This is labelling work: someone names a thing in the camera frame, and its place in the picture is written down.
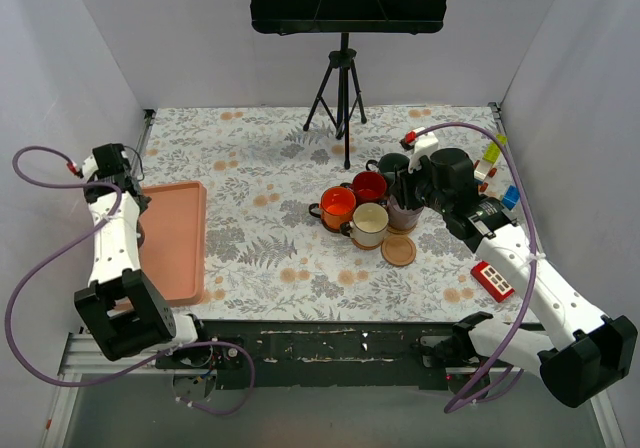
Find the dark green cup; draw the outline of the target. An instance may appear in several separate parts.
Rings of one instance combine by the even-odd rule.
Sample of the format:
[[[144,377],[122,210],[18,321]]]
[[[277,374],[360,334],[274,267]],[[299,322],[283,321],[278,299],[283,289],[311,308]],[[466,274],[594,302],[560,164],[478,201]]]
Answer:
[[[401,153],[387,153],[379,160],[370,159],[365,163],[366,171],[377,172],[383,176],[392,176],[396,172],[405,170],[409,165],[409,158]]]

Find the lilac purple cup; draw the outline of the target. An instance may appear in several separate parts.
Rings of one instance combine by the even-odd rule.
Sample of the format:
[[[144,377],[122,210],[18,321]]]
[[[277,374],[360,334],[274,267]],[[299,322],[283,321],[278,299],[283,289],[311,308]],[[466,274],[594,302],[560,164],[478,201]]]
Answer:
[[[390,196],[387,200],[387,214],[389,225],[397,228],[408,228],[418,223],[423,207],[417,209],[403,209],[398,200]]]

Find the woven rattan coaster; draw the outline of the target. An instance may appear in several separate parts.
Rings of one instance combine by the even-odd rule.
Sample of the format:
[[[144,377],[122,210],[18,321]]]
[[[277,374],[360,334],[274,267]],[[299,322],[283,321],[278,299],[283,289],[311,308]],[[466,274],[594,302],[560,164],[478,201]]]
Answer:
[[[416,228],[417,228],[418,224],[414,224],[413,226],[410,226],[408,228],[397,228],[397,227],[393,227],[391,225],[388,226],[388,231],[391,234],[396,234],[396,235],[408,235],[409,233],[413,232]]]

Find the red cup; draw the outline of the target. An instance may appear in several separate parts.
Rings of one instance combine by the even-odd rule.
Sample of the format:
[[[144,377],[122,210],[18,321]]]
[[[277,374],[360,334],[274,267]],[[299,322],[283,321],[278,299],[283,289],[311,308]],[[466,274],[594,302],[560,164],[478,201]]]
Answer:
[[[351,182],[341,183],[340,186],[354,194],[358,205],[379,203],[384,199],[387,191],[385,178],[373,171],[360,172]]]

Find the light wooden coaster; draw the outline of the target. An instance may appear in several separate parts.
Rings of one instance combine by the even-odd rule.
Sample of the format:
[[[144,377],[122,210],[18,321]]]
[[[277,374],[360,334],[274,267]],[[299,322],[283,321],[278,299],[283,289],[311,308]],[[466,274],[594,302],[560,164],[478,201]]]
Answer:
[[[381,245],[383,258],[393,266],[404,267],[416,258],[416,246],[406,235],[391,235]]]
[[[365,250],[365,251],[370,251],[370,250],[375,250],[375,249],[379,248],[379,247],[383,244],[384,240],[383,240],[383,241],[380,241],[379,243],[374,244],[374,245],[361,244],[361,243],[359,243],[359,242],[358,242],[356,239],[354,239],[354,238],[351,238],[351,242],[352,242],[352,243],[353,243],[353,245],[354,245],[354,246],[356,246],[358,249]]]

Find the cream white cup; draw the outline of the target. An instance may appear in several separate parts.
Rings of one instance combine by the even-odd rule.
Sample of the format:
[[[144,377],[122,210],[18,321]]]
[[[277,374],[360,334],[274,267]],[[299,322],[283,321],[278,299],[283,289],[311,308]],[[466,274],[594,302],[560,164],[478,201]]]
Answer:
[[[365,203],[355,209],[352,219],[341,226],[340,233],[361,244],[374,245],[385,239],[388,224],[385,207],[377,203]]]

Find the orange cup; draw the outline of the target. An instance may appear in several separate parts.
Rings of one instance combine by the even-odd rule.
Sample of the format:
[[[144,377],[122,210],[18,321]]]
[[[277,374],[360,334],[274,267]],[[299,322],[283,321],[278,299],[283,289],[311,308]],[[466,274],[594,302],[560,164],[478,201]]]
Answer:
[[[322,194],[319,203],[310,204],[308,213],[319,219],[328,231],[339,233],[341,226],[352,219],[356,205],[356,197],[350,189],[335,186]]]

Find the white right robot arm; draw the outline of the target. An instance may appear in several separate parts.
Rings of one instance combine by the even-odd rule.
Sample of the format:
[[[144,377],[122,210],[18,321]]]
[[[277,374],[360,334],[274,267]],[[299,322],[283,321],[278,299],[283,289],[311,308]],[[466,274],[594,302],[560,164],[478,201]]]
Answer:
[[[562,404],[576,408],[627,376],[638,331],[582,297],[539,254],[503,203],[479,192],[474,164],[458,148],[416,151],[394,194],[410,207],[440,214],[446,228],[487,262],[522,298],[544,328],[522,330],[479,312],[456,323],[449,338],[424,349],[441,360],[475,365],[494,352],[502,362],[541,378]]]

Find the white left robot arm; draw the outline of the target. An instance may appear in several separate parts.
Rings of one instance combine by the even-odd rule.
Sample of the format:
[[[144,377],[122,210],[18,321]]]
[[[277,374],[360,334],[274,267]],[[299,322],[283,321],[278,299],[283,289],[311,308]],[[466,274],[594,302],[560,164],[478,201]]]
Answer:
[[[74,304],[98,347],[110,361],[157,347],[172,349],[193,368],[213,354],[193,315],[175,315],[141,268],[145,240],[139,221],[151,198],[143,193],[121,143],[92,150],[79,177],[94,227],[93,267],[88,286],[74,294]]]

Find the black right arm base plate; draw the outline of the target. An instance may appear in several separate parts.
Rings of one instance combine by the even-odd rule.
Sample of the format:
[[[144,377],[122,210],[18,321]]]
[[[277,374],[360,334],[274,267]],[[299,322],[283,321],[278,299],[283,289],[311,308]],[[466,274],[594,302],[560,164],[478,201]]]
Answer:
[[[422,336],[419,351],[431,367],[474,367],[484,365],[489,357],[479,355],[468,341],[450,336]]]

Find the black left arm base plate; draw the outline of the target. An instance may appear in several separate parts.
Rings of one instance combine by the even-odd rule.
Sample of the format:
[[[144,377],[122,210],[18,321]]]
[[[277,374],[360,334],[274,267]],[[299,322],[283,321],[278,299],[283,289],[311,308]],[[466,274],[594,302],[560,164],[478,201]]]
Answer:
[[[240,337],[222,337],[220,341],[244,348]],[[227,346],[207,346],[179,350],[155,361],[157,369],[186,370],[235,370],[245,364],[245,357],[239,348]]]

